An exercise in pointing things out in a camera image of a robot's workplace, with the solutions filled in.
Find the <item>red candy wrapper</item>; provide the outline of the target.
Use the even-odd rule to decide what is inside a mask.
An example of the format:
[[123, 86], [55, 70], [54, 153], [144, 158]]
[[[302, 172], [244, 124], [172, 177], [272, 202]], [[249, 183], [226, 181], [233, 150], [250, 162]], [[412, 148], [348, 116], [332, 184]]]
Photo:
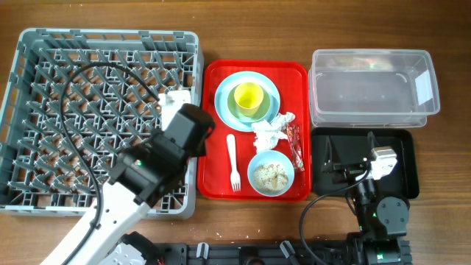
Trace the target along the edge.
[[296, 172], [305, 171], [302, 159], [302, 148], [300, 140], [300, 129], [296, 124], [288, 125], [286, 128], [288, 142], [291, 148], [291, 162]]

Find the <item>white plastic fork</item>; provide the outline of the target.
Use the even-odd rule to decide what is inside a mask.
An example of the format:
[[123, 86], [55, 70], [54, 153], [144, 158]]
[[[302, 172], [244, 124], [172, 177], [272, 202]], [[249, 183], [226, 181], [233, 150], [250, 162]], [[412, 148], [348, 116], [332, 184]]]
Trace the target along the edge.
[[237, 170], [236, 163], [236, 140], [233, 134], [227, 135], [227, 150], [230, 158], [231, 173], [230, 182], [232, 190], [238, 192], [241, 190], [241, 176]]

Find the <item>light blue bowl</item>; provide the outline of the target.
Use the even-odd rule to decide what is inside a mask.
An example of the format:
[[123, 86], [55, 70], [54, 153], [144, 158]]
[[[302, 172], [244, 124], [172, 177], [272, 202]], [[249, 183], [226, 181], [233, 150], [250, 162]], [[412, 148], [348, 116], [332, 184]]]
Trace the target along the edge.
[[[253, 181], [253, 174], [255, 170], [265, 164], [281, 164], [284, 169], [286, 170], [286, 174], [288, 175], [288, 183], [284, 187], [283, 190], [276, 192], [276, 193], [269, 193], [259, 190], [255, 187]], [[278, 197], [284, 193], [286, 193], [294, 182], [294, 167], [291, 161], [281, 152], [274, 151], [274, 150], [267, 150], [261, 153], [258, 153], [250, 162], [247, 169], [247, 176], [249, 179], [250, 185], [261, 195], [266, 197]]]

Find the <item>rice food waste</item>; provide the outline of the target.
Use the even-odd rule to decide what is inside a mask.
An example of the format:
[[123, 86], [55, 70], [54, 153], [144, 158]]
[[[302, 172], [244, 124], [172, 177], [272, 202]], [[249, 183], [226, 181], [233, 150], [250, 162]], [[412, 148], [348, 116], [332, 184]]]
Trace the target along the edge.
[[276, 193], [287, 185], [288, 175], [281, 164], [265, 164], [255, 170], [253, 181], [257, 189]]

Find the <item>white napkin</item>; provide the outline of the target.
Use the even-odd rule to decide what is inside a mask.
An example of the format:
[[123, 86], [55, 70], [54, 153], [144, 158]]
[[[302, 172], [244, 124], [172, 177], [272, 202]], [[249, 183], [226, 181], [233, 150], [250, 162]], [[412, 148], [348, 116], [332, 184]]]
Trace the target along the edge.
[[255, 134], [253, 146], [256, 152], [274, 149], [279, 140], [287, 140], [286, 128], [295, 120], [293, 113], [278, 113], [270, 122], [267, 120], [252, 123], [251, 128]]

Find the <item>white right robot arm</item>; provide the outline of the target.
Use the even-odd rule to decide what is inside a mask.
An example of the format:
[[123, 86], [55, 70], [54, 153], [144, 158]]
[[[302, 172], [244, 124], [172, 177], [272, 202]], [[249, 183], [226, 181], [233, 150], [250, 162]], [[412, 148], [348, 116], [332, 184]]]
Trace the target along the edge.
[[342, 260], [346, 264], [406, 264], [400, 238], [407, 234], [410, 204], [400, 195], [382, 192], [379, 180], [390, 175], [397, 164], [397, 154], [390, 146], [375, 146], [368, 133], [371, 151], [357, 163], [342, 163], [331, 137], [326, 140], [323, 173], [334, 173], [333, 182], [345, 183], [342, 193], [353, 200], [350, 209], [360, 231], [347, 235]]

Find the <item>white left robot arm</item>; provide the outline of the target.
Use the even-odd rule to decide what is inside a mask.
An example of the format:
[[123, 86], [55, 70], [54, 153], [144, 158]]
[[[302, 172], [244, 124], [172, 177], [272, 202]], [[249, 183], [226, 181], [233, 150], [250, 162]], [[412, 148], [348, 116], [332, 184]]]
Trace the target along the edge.
[[98, 264], [155, 204], [176, 189], [188, 161], [201, 151], [208, 127], [156, 131], [144, 144], [123, 150], [96, 201], [44, 260], [45, 264]]

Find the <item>black waste tray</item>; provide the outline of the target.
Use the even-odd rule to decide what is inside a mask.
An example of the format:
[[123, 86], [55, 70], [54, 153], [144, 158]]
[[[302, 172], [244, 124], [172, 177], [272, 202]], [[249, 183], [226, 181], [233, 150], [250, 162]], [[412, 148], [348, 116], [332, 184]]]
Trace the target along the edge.
[[312, 177], [313, 191], [323, 195], [339, 188], [346, 187], [340, 183], [342, 176], [322, 174], [323, 156], [325, 152], [324, 134], [353, 134], [363, 135], [373, 131], [381, 146], [390, 146], [397, 154], [397, 164], [392, 173], [379, 180], [378, 186], [382, 192], [402, 194], [408, 199], [419, 196], [419, 180], [414, 151], [414, 141], [409, 131], [399, 129], [358, 129], [358, 128], [329, 128], [320, 127], [311, 133]]

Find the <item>grey dishwasher rack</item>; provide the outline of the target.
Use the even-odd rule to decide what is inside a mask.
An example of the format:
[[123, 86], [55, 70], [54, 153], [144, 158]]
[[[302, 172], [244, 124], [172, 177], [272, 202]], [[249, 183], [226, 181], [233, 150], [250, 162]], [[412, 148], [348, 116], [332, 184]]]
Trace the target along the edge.
[[80, 216], [120, 151], [198, 105], [188, 31], [24, 30], [1, 104], [1, 212]]

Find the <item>clear plastic bin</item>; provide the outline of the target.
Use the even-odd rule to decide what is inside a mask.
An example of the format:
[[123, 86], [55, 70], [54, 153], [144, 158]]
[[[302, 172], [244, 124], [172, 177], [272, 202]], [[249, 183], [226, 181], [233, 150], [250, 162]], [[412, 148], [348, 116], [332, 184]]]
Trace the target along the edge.
[[419, 49], [317, 49], [309, 93], [315, 127], [422, 127], [441, 109], [431, 56]]

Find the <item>green bowl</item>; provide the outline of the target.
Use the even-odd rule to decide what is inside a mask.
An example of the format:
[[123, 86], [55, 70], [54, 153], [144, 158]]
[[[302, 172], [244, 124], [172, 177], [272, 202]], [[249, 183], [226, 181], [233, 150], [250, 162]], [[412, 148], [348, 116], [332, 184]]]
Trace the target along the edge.
[[271, 99], [270, 95], [263, 90], [263, 101], [261, 102], [260, 107], [258, 108], [257, 112], [253, 116], [244, 116], [241, 114], [238, 110], [238, 106], [235, 101], [234, 93], [235, 93], [235, 88], [233, 88], [227, 98], [227, 105], [228, 109], [231, 112], [231, 114], [240, 122], [243, 123], [253, 123], [260, 121], [264, 119], [269, 112], [270, 105], [271, 105]]

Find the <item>red plastic tray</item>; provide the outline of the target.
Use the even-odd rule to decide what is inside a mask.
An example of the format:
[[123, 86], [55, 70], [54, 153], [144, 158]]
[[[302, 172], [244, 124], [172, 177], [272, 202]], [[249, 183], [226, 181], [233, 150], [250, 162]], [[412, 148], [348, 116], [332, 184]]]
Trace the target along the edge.
[[[223, 122], [216, 113], [215, 97], [219, 85], [231, 74], [253, 71], [273, 82], [280, 94], [279, 112], [295, 115], [299, 127], [304, 171], [294, 175], [294, 183], [278, 197], [259, 194], [249, 184], [247, 168], [256, 155], [251, 131], [235, 130]], [[212, 115], [216, 129], [206, 141], [206, 156], [198, 159], [197, 186], [209, 199], [252, 200], [272, 202], [299, 202], [311, 192], [311, 121], [308, 96], [308, 73], [299, 63], [256, 60], [217, 60], [205, 70], [202, 109]], [[241, 175], [241, 190], [234, 192], [230, 184], [230, 157], [227, 135], [235, 136], [237, 168]]]

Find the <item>yellow plastic cup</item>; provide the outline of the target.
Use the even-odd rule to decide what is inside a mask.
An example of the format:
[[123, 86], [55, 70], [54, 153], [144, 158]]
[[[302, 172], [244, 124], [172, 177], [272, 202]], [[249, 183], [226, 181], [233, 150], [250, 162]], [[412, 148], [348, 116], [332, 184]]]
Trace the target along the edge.
[[261, 106], [263, 98], [262, 87], [253, 82], [241, 83], [234, 91], [236, 106], [244, 116], [253, 116]]

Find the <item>light blue plate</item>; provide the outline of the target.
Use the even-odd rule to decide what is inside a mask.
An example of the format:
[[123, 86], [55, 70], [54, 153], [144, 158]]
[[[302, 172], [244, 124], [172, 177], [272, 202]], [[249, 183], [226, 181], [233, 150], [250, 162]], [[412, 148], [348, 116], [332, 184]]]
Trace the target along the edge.
[[240, 132], [252, 132], [252, 123], [237, 120], [229, 111], [227, 98], [230, 91], [244, 82], [253, 82], [262, 87], [270, 95], [271, 105], [268, 115], [262, 119], [270, 122], [279, 112], [280, 94], [275, 84], [266, 76], [254, 71], [240, 71], [226, 77], [216, 89], [214, 105], [218, 117], [230, 128]]

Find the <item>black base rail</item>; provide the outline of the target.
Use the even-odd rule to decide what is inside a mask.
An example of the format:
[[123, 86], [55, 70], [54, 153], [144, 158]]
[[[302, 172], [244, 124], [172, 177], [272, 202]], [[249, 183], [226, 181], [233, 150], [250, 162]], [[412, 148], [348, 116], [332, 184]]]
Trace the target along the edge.
[[[315, 264], [301, 244], [293, 244], [294, 253], [286, 257], [279, 244], [213, 244], [207, 254], [197, 253], [197, 246], [187, 244], [156, 244], [138, 247], [143, 250], [145, 264]], [[399, 264], [412, 265], [408, 241], [400, 240], [396, 246], [365, 244], [359, 254], [346, 241], [315, 241], [312, 251], [326, 264]]]

